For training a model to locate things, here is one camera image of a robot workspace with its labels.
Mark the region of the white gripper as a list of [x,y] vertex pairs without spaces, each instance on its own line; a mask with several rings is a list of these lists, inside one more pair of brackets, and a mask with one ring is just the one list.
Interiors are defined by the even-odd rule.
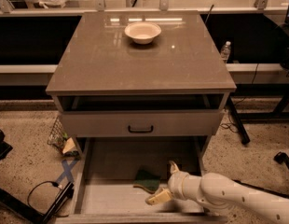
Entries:
[[153,195],[145,199],[149,205],[166,203],[172,199],[196,201],[200,187],[200,177],[179,171],[174,161],[169,161],[170,173],[168,188],[160,188]]

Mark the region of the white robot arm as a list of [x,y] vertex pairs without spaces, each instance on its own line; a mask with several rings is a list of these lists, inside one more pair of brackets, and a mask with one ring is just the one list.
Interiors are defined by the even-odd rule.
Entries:
[[170,200],[193,201],[215,213],[225,213],[234,206],[252,211],[274,224],[289,224],[289,199],[259,189],[245,187],[223,175],[203,176],[181,171],[170,161],[171,177],[166,188],[158,189],[145,201],[155,205]]

